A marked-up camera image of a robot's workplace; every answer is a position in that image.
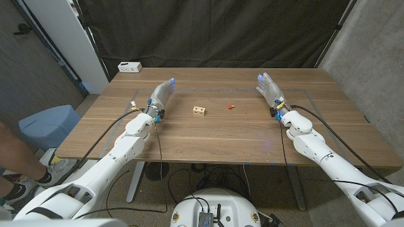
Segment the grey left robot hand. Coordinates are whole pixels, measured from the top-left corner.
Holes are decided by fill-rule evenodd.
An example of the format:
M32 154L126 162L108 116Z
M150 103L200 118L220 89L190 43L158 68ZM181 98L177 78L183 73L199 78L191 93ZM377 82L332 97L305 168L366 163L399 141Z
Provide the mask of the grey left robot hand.
M174 86L174 78L171 78L158 85L151 94L151 102L148 104L148 106L157 110L163 110L167 106L169 98L174 93Z

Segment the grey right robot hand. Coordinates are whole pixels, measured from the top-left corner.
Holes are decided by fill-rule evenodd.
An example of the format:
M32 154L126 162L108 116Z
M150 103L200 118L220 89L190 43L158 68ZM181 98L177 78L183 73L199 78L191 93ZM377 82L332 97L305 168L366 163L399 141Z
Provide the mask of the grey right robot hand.
M263 95L270 107L290 111L283 91L276 85L268 73L259 74L257 80L258 86L256 89Z

